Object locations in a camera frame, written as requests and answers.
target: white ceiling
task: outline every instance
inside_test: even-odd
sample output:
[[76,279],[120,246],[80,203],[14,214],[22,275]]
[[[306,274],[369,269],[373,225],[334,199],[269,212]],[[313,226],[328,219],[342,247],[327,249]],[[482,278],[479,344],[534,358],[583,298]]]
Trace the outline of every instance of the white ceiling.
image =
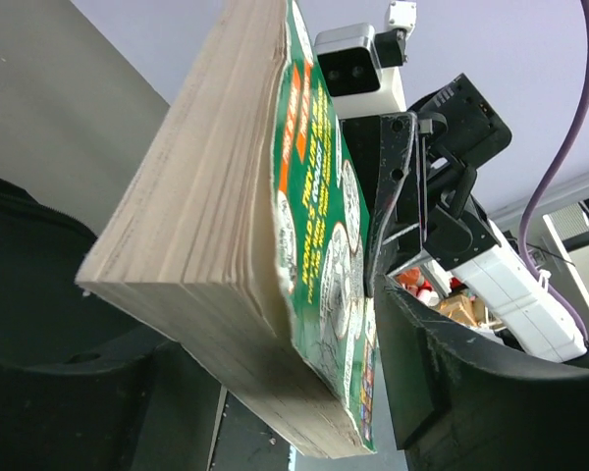
[[[73,0],[168,101],[174,99],[223,0]],[[310,32],[369,22],[387,0],[300,0]],[[557,152],[582,86],[579,2],[423,0],[402,69],[408,102],[465,72],[508,123],[513,142],[480,172],[487,210],[530,195]],[[589,172],[589,117],[556,182]]]

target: black bag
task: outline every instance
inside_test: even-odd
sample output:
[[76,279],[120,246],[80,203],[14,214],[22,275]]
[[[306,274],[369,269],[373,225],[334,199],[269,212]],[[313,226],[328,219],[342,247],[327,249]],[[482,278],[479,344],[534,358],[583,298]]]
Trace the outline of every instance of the black bag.
[[0,469],[128,469],[164,340],[74,283],[95,235],[0,180]]

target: green book cover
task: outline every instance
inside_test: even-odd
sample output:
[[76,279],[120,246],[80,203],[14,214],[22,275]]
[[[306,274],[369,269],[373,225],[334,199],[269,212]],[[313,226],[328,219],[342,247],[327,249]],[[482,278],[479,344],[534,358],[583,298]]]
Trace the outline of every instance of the green book cover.
[[373,451],[376,331],[363,284],[369,215],[301,12],[296,1],[282,1],[288,59],[277,100],[273,195],[293,345]]

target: purple cable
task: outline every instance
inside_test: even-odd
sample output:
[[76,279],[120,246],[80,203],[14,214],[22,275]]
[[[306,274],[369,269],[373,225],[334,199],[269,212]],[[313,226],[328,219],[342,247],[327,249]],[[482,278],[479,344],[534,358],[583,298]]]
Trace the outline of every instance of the purple cable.
[[[519,256],[526,264],[528,271],[538,280],[539,279],[539,271],[534,266],[530,254],[528,253],[528,247],[526,245],[527,237],[528,237],[528,227],[530,225],[530,221],[532,219],[532,213],[537,208],[539,204],[539,200],[543,196],[543,193],[546,191],[548,185],[554,178],[554,176],[559,171],[559,168],[562,165],[562,162],[567,157],[567,153],[573,142],[576,140],[578,133],[580,132],[580,128],[582,127],[583,122],[585,121],[585,116],[587,114],[587,110],[589,109],[589,0],[580,0],[580,4],[582,5],[582,11],[585,17],[585,25],[587,28],[587,66],[585,70],[585,79],[582,85],[582,93],[580,94],[580,101],[578,102],[578,107],[576,108],[576,113],[573,117],[571,122],[571,126],[569,127],[569,131],[565,136],[564,141],[561,144],[561,148],[559,152],[557,152],[557,156],[550,164],[548,171],[543,176],[543,179],[539,182],[537,189],[535,189],[526,209],[523,212],[523,216],[521,216],[521,224],[519,225]],[[587,329],[585,328],[580,315],[576,312],[571,304],[567,302],[567,300],[561,296],[561,294],[556,291],[552,286],[549,287],[549,293],[565,308],[565,310],[571,315],[574,322],[576,323],[576,327],[580,330],[582,336],[585,340],[589,339],[587,334]]]

